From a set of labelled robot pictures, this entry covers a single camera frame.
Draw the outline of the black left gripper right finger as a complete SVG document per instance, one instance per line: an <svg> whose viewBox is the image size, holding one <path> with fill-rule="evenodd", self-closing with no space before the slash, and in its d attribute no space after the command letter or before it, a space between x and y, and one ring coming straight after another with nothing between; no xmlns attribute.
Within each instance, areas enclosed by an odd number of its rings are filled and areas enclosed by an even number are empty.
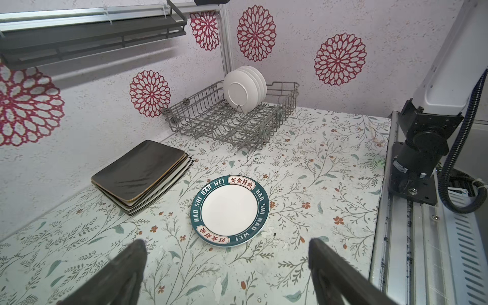
<svg viewBox="0 0 488 305"><path fill-rule="evenodd" d="M308 259L317 303L395 303L319 238L310 240Z"/></svg>

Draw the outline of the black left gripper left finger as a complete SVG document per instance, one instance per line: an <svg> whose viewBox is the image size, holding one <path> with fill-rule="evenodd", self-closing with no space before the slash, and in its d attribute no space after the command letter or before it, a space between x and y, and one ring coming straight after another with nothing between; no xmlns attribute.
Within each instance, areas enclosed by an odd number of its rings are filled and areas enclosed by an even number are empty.
<svg viewBox="0 0 488 305"><path fill-rule="evenodd" d="M146 244L135 240L60 303L137 304L146 262Z"/></svg>

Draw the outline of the black square plate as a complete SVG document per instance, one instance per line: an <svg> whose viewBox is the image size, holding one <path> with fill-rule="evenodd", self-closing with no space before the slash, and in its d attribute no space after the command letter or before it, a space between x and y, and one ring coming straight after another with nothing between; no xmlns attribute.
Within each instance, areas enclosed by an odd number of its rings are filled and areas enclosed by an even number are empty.
<svg viewBox="0 0 488 305"><path fill-rule="evenodd" d="M181 175L183 175L184 171L191 166L192 162L192 158L186 155L186 157L174 169L172 169L166 177L160 179L154 187L143 193L142 196L136 199L134 202L124 202L116 198L114 195L109 194L108 191L103 190L101 187L97 186L97 188L102 193L104 193L110 200L116 202L119 206L121 206L122 209L126 211L135 210L138 206L154 200L157 196L162 194L165 189L170 188L172 183L175 182L177 178L179 178Z"/></svg>
<svg viewBox="0 0 488 305"><path fill-rule="evenodd" d="M92 176L91 181L115 198L132 203L187 157L181 149L145 140Z"/></svg>

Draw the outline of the white square plate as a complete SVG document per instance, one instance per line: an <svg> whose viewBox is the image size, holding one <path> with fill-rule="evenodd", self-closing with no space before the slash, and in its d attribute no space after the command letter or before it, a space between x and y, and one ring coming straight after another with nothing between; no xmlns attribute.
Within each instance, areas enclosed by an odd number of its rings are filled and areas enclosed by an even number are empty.
<svg viewBox="0 0 488 305"><path fill-rule="evenodd" d="M164 201L167 201L170 197L172 197L174 195L174 189L177 187L177 185L180 183L180 181L183 180L183 178L186 176L187 172L192 167L193 163L194 163L194 160L191 163L191 166L187 170L184 171L184 174L181 175L179 178L177 178L177 180L175 182L172 183L170 188L165 189L164 192L162 194L160 194L159 196L157 196L154 200L147 202L146 204L138 206L135 210L126 211L126 210L122 209L122 207L119 206L116 202L114 202L114 203L120 208L120 210L122 212L124 212L128 216L137 215L149 207L162 204Z"/></svg>
<svg viewBox="0 0 488 305"><path fill-rule="evenodd" d="M108 191L103 190L101 187L96 186L104 195L106 195L113 203L115 203L122 212L129 216L138 214L141 210L157 202L163 195L168 193L186 174L193 164L192 157L188 156L185 160L181 161L178 166L170 171L167 177L164 177L160 182L156 183L155 187L145 192L141 198L137 199L134 204L127 205L115 196L109 194Z"/></svg>

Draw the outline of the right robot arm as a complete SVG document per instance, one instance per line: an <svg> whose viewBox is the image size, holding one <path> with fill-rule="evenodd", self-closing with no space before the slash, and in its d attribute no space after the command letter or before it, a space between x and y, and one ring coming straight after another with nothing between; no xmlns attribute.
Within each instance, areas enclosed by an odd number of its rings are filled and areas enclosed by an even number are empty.
<svg viewBox="0 0 488 305"><path fill-rule="evenodd" d="M447 193L450 167L440 187L433 174L440 159L456 160L470 132L487 76L487 1L465 1L432 68L398 116L405 141L395 142L390 194L452 211Z"/></svg>

